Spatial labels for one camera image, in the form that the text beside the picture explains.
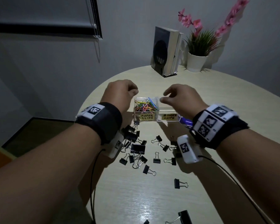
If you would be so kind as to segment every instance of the cord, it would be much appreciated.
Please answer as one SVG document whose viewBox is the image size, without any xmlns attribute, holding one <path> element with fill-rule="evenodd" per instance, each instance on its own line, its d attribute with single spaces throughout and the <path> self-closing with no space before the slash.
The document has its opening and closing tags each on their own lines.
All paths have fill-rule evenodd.
<svg viewBox="0 0 280 224">
<path fill-rule="evenodd" d="M 220 166 L 218 163 L 216 163 L 215 161 L 213 161 L 212 159 L 210 158 L 207 158 L 205 156 L 198 156 L 198 157 L 203 157 L 205 159 L 208 159 L 209 161 L 213 162 L 214 164 L 218 165 L 222 170 L 225 171 L 225 173 L 231 177 L 231 179 L 235 182 L 235 184 L 237 184 L 240 188 L 240 190 L 245 194 L 245 196 L 248 198 L 248 200 L 251 202 L 251 204 L 253 205 L 253 207 L 255 208 L 255 210 L 258 212 L 258 214 L 261 216 L 261 218 L 263 219 L 263 221 L 266 223 L 266 224 L 269 224 L 266 219 L 264 218 L 264 216 L 261 214 L 261 212 L 259 211 L 259 209 L 257 208 L 257 206 L 255 205 L 255 203 L 250 199 L 250 197 L 247 195 L 247 193 L 243 190 L 243 188 L 237 183 L 237 181 L 234 179 L 234 177 L 231 176 L 230 173 L 227 172 L 227 170 L 225 170 L 222 166 Z"/>
<path fill-rule="evenodd" d="M 91 214 L 92 214 L 92 219 L 93 219 L 93 224 L 96 224 L 96 218 L 94 216 L 94 197 L 93 197 L 93 202 L 92 202 L 92 178 L 93 178 L 93 172 L 94 172 L 94 167 L 96 166 L 96 162 L 98 160 L 98 156 L 101 154 L 102 151 L 105 151 L 105 149 L 102 149 L 98 155 L 96 156 L 96 159 L 93 163 L 93 167 L 92 167 L 92 172 L 91 172 L 91 179 L 90 179 L 90 207 L 91 207 Z"/>
</svg>

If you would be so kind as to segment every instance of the person's left hand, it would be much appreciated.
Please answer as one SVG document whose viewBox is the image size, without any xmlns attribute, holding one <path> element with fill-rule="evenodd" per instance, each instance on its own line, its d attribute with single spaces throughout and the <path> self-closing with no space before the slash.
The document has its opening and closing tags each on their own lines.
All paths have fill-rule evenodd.
<svg viewBox="0 0 280 224">
<path fill-rule="evenodd" d="M 117 80 L 108 84 L 101 102 L 108 102 L 124 113 L 129 109 L 131 99 L 138 92 L 138 87 L 131 80 Z"/>
</svg>

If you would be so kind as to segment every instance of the round wooden table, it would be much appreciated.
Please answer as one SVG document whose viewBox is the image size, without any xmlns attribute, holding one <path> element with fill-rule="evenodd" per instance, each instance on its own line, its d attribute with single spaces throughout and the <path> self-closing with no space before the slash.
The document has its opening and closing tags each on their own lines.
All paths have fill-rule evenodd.
<svg viewBox="0 0 280 224">
<path fill-rule="evenodd" d="M 249 123 L 252 130 L 280 143 L 280 97 L 252 83 L 213 70 L 192 73 L 179 66 L 177 76 L 163 78 L 150 66 L 134 68 L 98 86 L 85 100 L 80 111 L 99 102 L 107 84 L 118 79 L 132 80 L 139 88 L 137 97 L 162 97 L 170 85 L 187 84 L 194 87 L 206 103 L 225 104 Z M 132 99 L 129 112 L 133 111 L 133 107 Z M 183 210 L 188 210 L 193 224 L 263 223 L 238 186 L 215 164 L 203 160 L 186 165 L 182 158 L 177 159 L 176 166 L 163 162 L 164 158 L 173 157 L 172 151 L 164 152 L 157 143 L 152 144 L 150 141 L 160 135 L 162 143 L 170 145 L 171 135 L 180 136 L 183 129 L 187 132 L 186 128 L 180 127 L 157 122 L 139 125 L 139 139 L 147 140 L 144 155 L 148 159 L 146 164 L 156 171 L 156 176 L 144 174 L 145 165 L 139 169 L 133 169 L 129 162 L 126 166 L 122 165 L 119 160 L 126 153 L 119 153 L 115 161 L 102 171 L 97 183 L 97 224 L 142 224 L 146 219 L 151 224 L 165 223 L 175 220 L 178 212 Z M 159 152 L 160 164 L 153 163 L 155 152 Z M 205 154 L 230 172 L 215 150 L 206 148 Z M 175 178 L 187 182 L 189 187 L 175 189 Z"/>
</svg>

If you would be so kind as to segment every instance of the handwritten label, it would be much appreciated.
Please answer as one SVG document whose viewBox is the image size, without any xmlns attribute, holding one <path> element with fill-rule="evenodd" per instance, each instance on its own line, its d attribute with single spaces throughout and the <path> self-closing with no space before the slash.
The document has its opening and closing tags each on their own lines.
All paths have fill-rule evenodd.
<svg viewBox="0 0 280 224">
<path fill-rule="evenodd" d="M 155 114 L 140 114 L 140 120 L 142 121 L 153 121 L 155 120 Z"/>
<path fill-rule="evenodd" d="M 167 120 L 167 121 L 178 121 L 177 113 L 162 114 L 162 120 Z"/>
</svg>

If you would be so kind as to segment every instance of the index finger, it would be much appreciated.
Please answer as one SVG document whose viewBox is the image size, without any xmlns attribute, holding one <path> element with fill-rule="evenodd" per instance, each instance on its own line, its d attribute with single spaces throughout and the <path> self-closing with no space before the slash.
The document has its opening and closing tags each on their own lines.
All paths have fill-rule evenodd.
<svg viewBox="0 0 280 224">
<path fill-rule="evenodd" d="M 165 90 L 165 92 L 163 93 L 164 96 L 167 96 L 168 94 L 172 93 L 172 92 L 175 92 L 178 87 L 180 86 L 181 84 L 173 84 L 171 85 L 167 90 Z"/>
<path fill-rule="evenodd" d="M 131 80 L 129 80 L 129 79 L 124 79 L 123 81 L 126 83 L 126 85 L 127 85 L 129 91 L 130 91 L 130 90 L 134 90 L 134 89 L 136 89 L 136 90 L 138 89 L 138 86 L 136 86 L 136 84 L 133 83 Z"/>
</svg>

